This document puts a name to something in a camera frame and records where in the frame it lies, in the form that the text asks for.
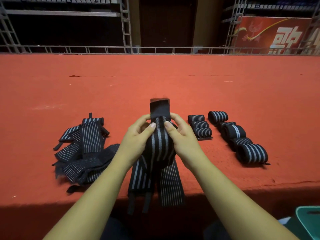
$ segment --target hand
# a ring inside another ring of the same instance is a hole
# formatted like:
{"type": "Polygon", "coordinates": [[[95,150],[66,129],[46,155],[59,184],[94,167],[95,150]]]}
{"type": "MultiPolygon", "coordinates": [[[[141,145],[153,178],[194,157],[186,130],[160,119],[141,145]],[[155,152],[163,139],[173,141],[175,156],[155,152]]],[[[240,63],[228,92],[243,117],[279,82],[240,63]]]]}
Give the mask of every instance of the hand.
{"type": "Polygon", "coordinates": [[[114,156],[117,160],[123,160],[129,168],[140,157],[146,148],[147,139],[152,135],[156,128],[155,123],[149,125],[147,120],[150,120],[149,114],[143,115],[128,128],[128,131],[124,135],[118,151],[114,156]]]}
{"type": "Polygon", "coordinates": [[[178,129],[174,128],[169,121],[164,123],[164,127],[172,138],[174,149],[183,164],[187,169],[193,171],[199,160],[207,159],[207,157],[202,151],[192,128],[179,115],[170,113],[170,116],[178,125],[178,129]]]}

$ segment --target forearm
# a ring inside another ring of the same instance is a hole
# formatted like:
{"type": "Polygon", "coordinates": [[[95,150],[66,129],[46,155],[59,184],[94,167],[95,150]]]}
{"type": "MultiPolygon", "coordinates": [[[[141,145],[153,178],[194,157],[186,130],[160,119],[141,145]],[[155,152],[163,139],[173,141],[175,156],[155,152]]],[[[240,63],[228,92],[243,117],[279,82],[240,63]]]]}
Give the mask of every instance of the forearm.
{"type": "Polygon", "coordinates": [[[297,239],[206,157],[198,161],[193,173],[233,240],[297,239]]]}
{"type": "Polygon", "coordinates": [[[100,239],[129,168],[120,155],[115,155],[106,170],[44,239],[100,239]]]}

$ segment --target dark doorway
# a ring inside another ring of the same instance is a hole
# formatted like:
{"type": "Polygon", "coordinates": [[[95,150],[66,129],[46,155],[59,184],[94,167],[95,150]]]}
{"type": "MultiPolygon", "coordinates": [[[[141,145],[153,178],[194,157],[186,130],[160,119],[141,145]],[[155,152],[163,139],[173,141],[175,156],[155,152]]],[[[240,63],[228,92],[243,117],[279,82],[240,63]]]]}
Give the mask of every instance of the dark doorway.
{"type": "MultiPolygon", "coordinates": [[[[140,0],[141,46],[192,47],[197,0],[140,0]]],[[[142,49],[142,53],[155,50],[142,49]]],[[[172,49],[157,49],[171,53],[172,49]]],[[[190,49],[176,49],[190,53],[190,49]]]]}

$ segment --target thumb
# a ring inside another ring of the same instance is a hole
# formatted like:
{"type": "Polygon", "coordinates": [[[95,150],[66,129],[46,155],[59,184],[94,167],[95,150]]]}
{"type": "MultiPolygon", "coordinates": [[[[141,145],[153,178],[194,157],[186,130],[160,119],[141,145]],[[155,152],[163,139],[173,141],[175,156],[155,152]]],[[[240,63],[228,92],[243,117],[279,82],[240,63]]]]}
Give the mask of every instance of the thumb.
{"type": "Polygon", "coordinates": [[[144,129],[144,131],[142,131],[140,133],[140,137],[143,138],[143,140],[147,141],[147,139],[152,135],[152,133],[154,132],[156,128],[156,124],[154,122],[152,122],[150,125],[148,125],[148,127],[146,129],[144,129]]]}
{"type": "Polygon", "coordinates": [[[173,142],[176,141],[179,136],[181,136],[177,129],[174,128],[174,126],[169,121],[166,121],[164,123],[164,127],[169,136],[172,138],[173,142]]]}

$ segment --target red tablecloth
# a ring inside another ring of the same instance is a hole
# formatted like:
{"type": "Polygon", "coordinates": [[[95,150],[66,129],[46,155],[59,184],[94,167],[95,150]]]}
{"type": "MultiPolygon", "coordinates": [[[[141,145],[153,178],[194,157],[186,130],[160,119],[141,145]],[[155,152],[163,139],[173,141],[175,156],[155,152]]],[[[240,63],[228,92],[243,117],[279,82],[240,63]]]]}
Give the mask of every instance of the red tablecloth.
{"type": "MultiPolygon", "coordinates": [[[[70,184],[59,183],[51,166],[65,129],[92,112],[110,131],[105,146],[120,143],[128,126],[149,112],[150,98],[170,98],[171,112],[185,120],[225,111],[262,145],[271,165],[247,168],[214,126],[213,139],[199,142],[268,211],[320,204],[319,64],[320,57],[302,56],[0,55],[0,215],[7,218],[0,232],[41,238],[81,196],[67,195],[70,184]]],[[[192,197],[207,202],[179,158],[177,164],[196,212],[192,197]]],[[[123,212],[130,175],[118,196],[123,212]]]]}

